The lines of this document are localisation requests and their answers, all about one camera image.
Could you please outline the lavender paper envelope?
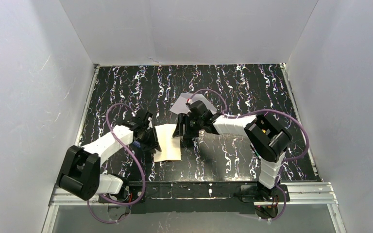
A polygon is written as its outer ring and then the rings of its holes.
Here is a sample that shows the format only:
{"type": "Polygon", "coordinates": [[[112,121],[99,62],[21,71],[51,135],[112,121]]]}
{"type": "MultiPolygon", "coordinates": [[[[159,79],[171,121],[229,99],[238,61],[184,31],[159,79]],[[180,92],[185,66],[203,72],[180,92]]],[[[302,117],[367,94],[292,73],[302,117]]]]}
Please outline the lavender paper envelope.
{"type": "Polygon", "coordinates": [[[187,114],[189,112],[189,108],[187,106],[187,101],[190,99],[189,103],[192,104],[195,101],[202,101],[208,110],[210,110],[213,114],[217,112],[216,107],[202,94],[196,94],[193,98],[191,98],[192,93],[181,93],[180,97],[175,101],[175,103],[170,108],[170,112],[174,114],[187,114]]]}

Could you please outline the tan bordered letter paper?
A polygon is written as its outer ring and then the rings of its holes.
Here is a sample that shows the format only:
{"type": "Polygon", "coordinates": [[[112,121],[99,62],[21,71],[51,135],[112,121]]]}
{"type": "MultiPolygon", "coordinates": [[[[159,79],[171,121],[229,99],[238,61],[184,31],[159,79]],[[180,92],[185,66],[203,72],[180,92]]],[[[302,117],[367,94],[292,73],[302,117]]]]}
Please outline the tan bordered letter paper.
{"type": "Polygon", "coordinates": [[[156,126],[158,143],[161,151],[157,151],[153,155],[153,161],[181,161],[181,145],[180,138],[172,137],[176,128],[176,124],[164,124],[156,126]]]}

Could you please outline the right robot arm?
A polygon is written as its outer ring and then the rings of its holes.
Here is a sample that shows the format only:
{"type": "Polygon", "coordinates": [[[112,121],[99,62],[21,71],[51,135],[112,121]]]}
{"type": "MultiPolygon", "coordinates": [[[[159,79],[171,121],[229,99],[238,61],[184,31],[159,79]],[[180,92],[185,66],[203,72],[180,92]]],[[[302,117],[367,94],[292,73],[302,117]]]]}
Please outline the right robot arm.
{"type": "Polygon", "coordinates": [[[257,184],[237,193],[238,197],[269,200],[277,195],[280,168],[292,136],[273,116],[259,114],[232,117],[211,111],[202,115],[181,113],[172,136],[190,139],[198,137],[200,131],[245,136],[252,150],[260,156],[261,171],[257,184]]]}

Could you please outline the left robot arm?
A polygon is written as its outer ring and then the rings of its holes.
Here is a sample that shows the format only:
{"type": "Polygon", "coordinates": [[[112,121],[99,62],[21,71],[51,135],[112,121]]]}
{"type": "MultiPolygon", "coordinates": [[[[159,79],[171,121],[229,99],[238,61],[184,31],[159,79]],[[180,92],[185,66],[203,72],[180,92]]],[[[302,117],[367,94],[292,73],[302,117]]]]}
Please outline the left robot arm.
{"type": "Polygon", "coordinates": [[[153,114],[138,110],[133,117],[119,120],[111,132],[96,141],[66,151],[56,184],[82,200],[95,194],[117,195],[127,182],[118,175],[101,174],[101,165],[119,150],[138,142],[147,153],[161,151],[153,114]]]}

